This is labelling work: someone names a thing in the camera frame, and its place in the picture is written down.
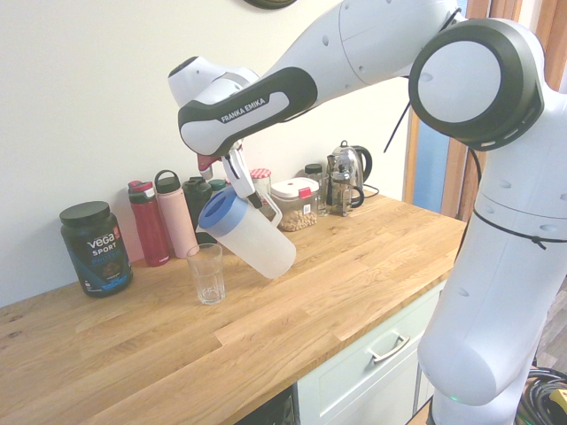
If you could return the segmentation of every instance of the protein powder tub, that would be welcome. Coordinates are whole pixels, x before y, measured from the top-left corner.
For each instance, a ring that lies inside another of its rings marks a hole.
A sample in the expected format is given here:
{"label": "protein powder tub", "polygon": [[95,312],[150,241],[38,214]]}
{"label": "protein powder tub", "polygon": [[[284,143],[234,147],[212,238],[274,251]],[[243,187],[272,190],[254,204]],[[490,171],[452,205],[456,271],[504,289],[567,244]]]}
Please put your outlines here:
{"label": "protein powder tub", "polygon": [[71,206],[59,218],[82,290],[102,298],[120,292],[132,280],[132,268],[116,216],[106,202]]}

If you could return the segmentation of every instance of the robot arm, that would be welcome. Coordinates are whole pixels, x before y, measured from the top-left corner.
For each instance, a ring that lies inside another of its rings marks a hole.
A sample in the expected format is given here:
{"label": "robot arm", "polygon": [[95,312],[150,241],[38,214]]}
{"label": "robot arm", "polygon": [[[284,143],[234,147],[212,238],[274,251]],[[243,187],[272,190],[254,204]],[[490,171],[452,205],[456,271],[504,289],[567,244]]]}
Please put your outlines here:
{"label": "robot arm", "polygon": [[454,0],[344,1],[316,20],[257,81],[242,68],[223,74],[202,58],[189,59],[169,75],[181,107],[182,139],[197,154],[224,157],[247,135],[407,74],[455,10]]}
{"label": "robot arm", "polygon": [[[436,388],[433,417],[511,425],[567,274],[567,243],[558,243],[567,242],[567,99],[545,84],[532,33],[475,19],[438,34],[455,10],[454,0],[345,0],[258,80],[194,58],[169,82],[187,146],[248,182],[243,137],[411,68],[419,117],[490,151],[462,251],[418,349]],[[249,197],[252,184],[241,186],[237,194]]]}

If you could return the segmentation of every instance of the silver drawer handle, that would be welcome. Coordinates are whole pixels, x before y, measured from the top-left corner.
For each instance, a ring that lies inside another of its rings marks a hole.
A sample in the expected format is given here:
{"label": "silver drawer handle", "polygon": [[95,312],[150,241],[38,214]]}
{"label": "silver drawer handle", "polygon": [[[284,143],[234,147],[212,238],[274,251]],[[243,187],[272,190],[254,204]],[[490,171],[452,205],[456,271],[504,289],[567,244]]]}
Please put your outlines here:
{"label": "silver drawer handle", "polygon": [[372,354],[372,362],[375,365],[377,365],[378,363],[380,363],[380,362],[382,362],[386,359],[389,359],[395,353],[399,352],[402,348],[404,348],[408,344],[410,339],[411,339],[410,336],[398,335],[398,339],[396,339],[396,343],[398,343],[398,342],[400,342],[400,343],[398,345],[396,345],[395,347],[393,347],[390,351],[388,351],[383,356],[379,356],[375,352],[373,352],[372,350],[369,349],[369,353]]}

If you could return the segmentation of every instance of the pink water bottle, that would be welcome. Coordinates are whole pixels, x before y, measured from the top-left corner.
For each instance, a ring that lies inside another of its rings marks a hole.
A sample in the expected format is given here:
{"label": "pink water bottle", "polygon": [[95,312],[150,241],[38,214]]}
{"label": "pink water bottle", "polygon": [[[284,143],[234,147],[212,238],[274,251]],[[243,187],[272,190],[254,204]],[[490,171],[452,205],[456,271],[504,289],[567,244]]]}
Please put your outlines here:
{"label": "pink water bottle", "polygon": [[[171,173],[173,176],[160,179],[165,173]],[[188,254],[197,253],[197,238],[177,174],[170,170],[162,170],[156,175],[155,185],[158,191],[159,209],[166,222],[175,256],[184,259]]]}
{"label": "pink water bottle", "polygon": [[153,184],[138,180],[128,183],[128,198],[136,218],[146,264],[150,267],[166,264],[169,261],[169,246]]}

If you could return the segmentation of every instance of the white cabinet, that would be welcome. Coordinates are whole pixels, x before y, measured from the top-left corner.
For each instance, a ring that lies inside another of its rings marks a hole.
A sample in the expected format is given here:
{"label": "white cabinet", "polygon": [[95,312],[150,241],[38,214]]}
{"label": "white cabinet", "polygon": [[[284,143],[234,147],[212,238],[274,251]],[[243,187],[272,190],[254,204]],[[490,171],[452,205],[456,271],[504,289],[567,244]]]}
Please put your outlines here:
{"label": "white cabinet", "polygon": [[421,371],[420,371],[420,380],[418,381],[418,390],[419,393],[417,395],[416,410],[421,409],[423,405],[427,403],[427,401],[431,397],[433,397],[433,391],[435,391],[435,388],[433,387],[433,385],[431,385],[431,382],[429,382],[425,374]]}
{"label": "white cabinet", "polygon": [[407,423],[427,396],[425,378],[416,387],[416,350],[443,284],[301,378],[301,425]]}

